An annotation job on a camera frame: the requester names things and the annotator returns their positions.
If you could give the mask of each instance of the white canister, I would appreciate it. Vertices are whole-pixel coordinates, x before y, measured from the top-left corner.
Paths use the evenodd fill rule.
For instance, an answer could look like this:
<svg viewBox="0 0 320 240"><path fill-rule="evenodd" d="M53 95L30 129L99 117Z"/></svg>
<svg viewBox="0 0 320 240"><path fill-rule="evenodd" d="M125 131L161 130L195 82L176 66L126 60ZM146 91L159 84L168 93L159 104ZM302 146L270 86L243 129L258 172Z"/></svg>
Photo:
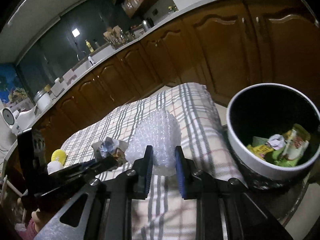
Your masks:
<svg viewBox="0 0 320 240"><path fill-rule="evenodd" d="M268 179L290 179L307 169L320 155L319 142L311 139L308 160L294 167L280 167L258 158L246 148L252 136L268 138L292 129L295 123L314 134L314 138L320 134L317 107L300 91L282 84L247 87L231 99L227 109L228 138L235 154L247 167ZM265 131L270 131L269 135L263 136Z"/></svg>
<svg viewBox="0 0 320 240"><path fill-rule="evenodd" d="M44 89L42 89L36 94L34 102L36 103L40 111L43 112L45 108L51 103L51 98L49 94Z"/></svg>

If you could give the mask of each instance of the crumpled paper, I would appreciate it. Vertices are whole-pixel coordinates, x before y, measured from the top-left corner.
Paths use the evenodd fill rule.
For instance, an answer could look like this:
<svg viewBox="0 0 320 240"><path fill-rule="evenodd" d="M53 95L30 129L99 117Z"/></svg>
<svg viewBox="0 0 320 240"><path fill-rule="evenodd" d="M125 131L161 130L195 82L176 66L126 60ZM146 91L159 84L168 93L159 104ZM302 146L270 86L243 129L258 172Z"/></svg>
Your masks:
<svg viewBox="0 0 320 240"><path fill-rule="evenodd" d="M280 150L285 145L284 137L280 134L271 136L267 143L275 150Z"/></svg>

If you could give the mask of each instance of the plaid cloth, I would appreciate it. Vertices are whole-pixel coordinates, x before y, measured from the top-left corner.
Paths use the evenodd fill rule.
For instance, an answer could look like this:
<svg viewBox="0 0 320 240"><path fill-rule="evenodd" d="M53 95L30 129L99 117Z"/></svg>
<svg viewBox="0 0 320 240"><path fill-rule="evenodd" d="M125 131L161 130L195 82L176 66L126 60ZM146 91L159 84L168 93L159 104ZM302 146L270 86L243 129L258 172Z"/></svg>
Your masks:
<svg viewBox="0 0 320 240"><path fill-rule="evenodd" d="M204 85L185 83L157 95L119 106L101 121L76 132L62 145L68 154L65 167L94 158L91 145L107 136L130 141L139 122L163 108L173 114L181 129L181 147L196 167L217 179L243 181L222 136L217 109ZM130 169L126 163L97 176L101 181ZM132 239L195 239L196 200L183 200L176 176L152 175L146 200L132 201Z"/></svg>

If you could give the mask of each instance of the floor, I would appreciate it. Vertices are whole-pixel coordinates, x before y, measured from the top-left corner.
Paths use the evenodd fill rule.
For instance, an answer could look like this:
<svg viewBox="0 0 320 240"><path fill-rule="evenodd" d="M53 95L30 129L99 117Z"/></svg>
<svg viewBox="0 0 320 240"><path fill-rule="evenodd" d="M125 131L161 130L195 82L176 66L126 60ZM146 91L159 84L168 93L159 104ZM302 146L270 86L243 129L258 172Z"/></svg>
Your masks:
<svg viewBox="0 0 320 240"><path fill-rule="evenodd" d="M167 89L170 89L170 87L164 86L153 95ZM218 110L221 124L227 124L227 108L216 103L215 106ZM320 186L318 184L310 184L298 209L285 227L294 240L303 240L320 216L319 200Z"/></svg>

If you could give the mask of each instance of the yellow wrapper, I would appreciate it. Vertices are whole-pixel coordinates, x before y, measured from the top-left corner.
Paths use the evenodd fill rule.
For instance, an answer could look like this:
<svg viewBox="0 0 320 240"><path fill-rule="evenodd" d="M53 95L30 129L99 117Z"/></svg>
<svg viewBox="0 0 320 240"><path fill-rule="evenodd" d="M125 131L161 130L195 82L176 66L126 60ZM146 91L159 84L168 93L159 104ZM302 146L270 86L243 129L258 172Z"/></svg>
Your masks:
<svg viewBox="0 0 320 240"><path fill-rule="evenodd" d="M253 150L254 155L256 155L257 157L259 157L260 159L262 159L264 161L265 161L264 156L266 155L266 153L274 151L274 149L272 147L266 146L264 144L253 147L252 150Z"/></svg>

